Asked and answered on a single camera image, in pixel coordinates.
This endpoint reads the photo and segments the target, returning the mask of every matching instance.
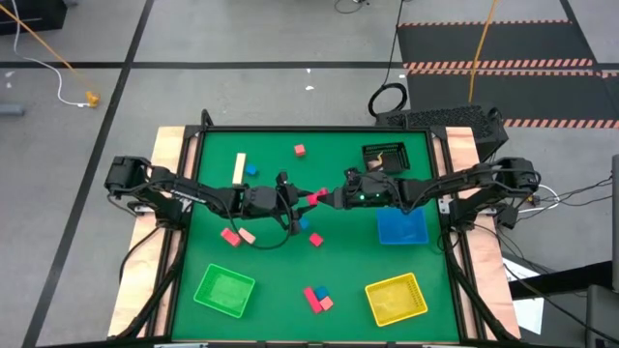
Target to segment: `green mat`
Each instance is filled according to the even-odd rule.
[[[199,182],[229,187],[236,154],[258,169],[244,177],[252,186],[275,185],[285,169],[291,183],[312,191],[340,187],[343,171],[363,170],[362,145],[403,141],[411,169],[403,177],[431,177],[424,133],[399,132],[210,132],[204,140]],[[293,147],[304,144],[297,158]],[[336,211],[326,206],[309,212],[309,229],[281,248],[262,251],[229,245],[220,233],[229,221],[196,206],[185,268],[178,294],[174,340],[309,340],[309,341],[457,341],[456,318],[444,255],[437,249],[440,233],[436,203],[425,206],[430,243],[426,246],[382,246],[374,209]],[[261,245],[276,244],[285,232],[272,219],[236,220]],[[324,238],[309,242],[312,232]],[[255,279],[240,319],[197,304],[193,295],[209,264]],[[379,280],[412,272],[427,302],[427,313],[379,328],[364,288]],[[313,314],[303,289],[324,285],[334,302],[329,311]]]

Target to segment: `black bin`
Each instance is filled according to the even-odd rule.
[[[371,170],[368,163],[371,160],[377,160],[380,153],[383,153],[383,172],[397,174],[410,169],[406,146],[404,146],[403,142],[365,145],[362,147],[362,152],[367,170]]]

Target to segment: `orange cable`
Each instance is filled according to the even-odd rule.
[[[490,13],[487,14],[486,25],[484,26],[484,32],[482,33],[482,38],[480,39],[480,44],[477,46],[477,52],[475,53],[475,59],[473,59],[473,71],[471,72],[471,82],[468,86],[468,102],[473,101],[473,90],[475,89],[475,73],[477,72],[477,60],[480,58],[480,53],[482,53],[482,47],[484,46],[484,40],[486,39],[487,27],[490,25],[492,21],[492,17],[494,16],[494,9],[496,8],[496,4],[499,0],[492,1],[492,7],[490,8]]]
[[[75,75],[77,75],[79,77],[79,79],[90,89],[92,90],[96,90],[96,88],[94,88],[94,86],[92,85],[92,83],[90,83],[88,81],[88,79],[86,79],[86,77],[81,74],[80,72],[76,71],[74,69],[74,67],[71,66],[71,64],[69,64],[69,62],[67,62],[63,57],[60,56],[60,54],[56,53],[56,51],[53,50],[53,48],[51,48],[43,39],[41,39],[41,37],[39,37],[39,35],[37,35],[37,33],[35,33],[32,29],[30,29],[30,27],[28,27],[28,25],[26,25],[24,22],[22,22],[21,20],[19,20],[19,18],[17,18],[13,13],[11,13],[11,11],[7,10],[7,8],[5,8],[4,6],[2,6],[2,4],[0,4],[0,10],[2,10],[5,14],[7,14],[10,18],[12,18],[15,22],[19,23],[19,25],[21,25],[24,29],[26,29],[30,34],[32,34],[32,36],[35,37],[35,39],[37,39],[37,41],[39,41],[39,43],[41,43],[45,48],[47,48],[47,50],[54,55],[54,57],[56,57],[56,59],[58,59],[59,61],[61,61],[67,68],[69,68],[69,70],[74,73]]]

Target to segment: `pink block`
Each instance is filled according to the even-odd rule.
[[[229,228],[224,228],[221,232],[221,236],[230,243],[233,247],[238,247],[241,243],[241,237],[236,233],[232,232]]]
[[[316,298],[316,294],[313,293],[313,290],[310,287],[307,287],[303,289],[303,294],[306,296],[306,299],[308,300],[314,314],[320,313],[322,311],[322,305],[320,305],[320,301]]]
[[[322,242],[324,241],[322,239],[322,237],[320,237],[317,233],[312,233],[311,236],[309,236],[309,241],[315,246],[315,247],[320,247],[320,245],[322,244]]]
[[[299,144],[299,145],[295,145],[294,146],[294,153],[297,154],[297,156],[304,156],[306,153],[306,147],[303,146],[303,144]]]
[[[327,195],[327,194],[329,194],[329,189],[328,188],[321,188],[316,194],[319,195],[319,196]]]
[[[308,200],[308,204],[310,205],[318,204],[318,195],[316,193],[306,196],[306,199]]]
[[[241,235],[245,242],[249,244],[253,244],[253,242],[255,242],[255,236],[253,236],[252,233],[248,232],[248,230],[243,227],[239,229],[239,235]]]
[[[333,306],[333,301],[331,301],[331,298],[327,296],[326,298],[320,300],[320,306],[324,310],[329,310],[329,308]]]

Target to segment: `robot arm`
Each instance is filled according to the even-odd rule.
[[[381,171],[361,173],[355,168],[346,170],[344,175],[344,185],[319,196],[321,203],[335,209],[397,207],[407,214],[432,198],[479,188],[467,199],[457,198],[450,202],[449,216],[453,226],[474,220],[481,210],[506,197],[527,197],[537,190],[539,184],[533,164],[520,158],[480,163],[430,180],[394,178]],[[248,185],[211,188],[173,174],[164,167],[153,166],[144,158],[116,157],[104,185],[110,196],[116,199],[133,197],[153,209],[159,224],[177,229],[186,225],[183,199],[203,204],[222,218],[271,217],[291,234],[301,230],[299,218],[315,208],[293,209],[300,197],[312,192],[288,183],[285,172],[278,175],[274,188],[250,188]],[[282,216],[288,217],[288,223],[284,223]]]

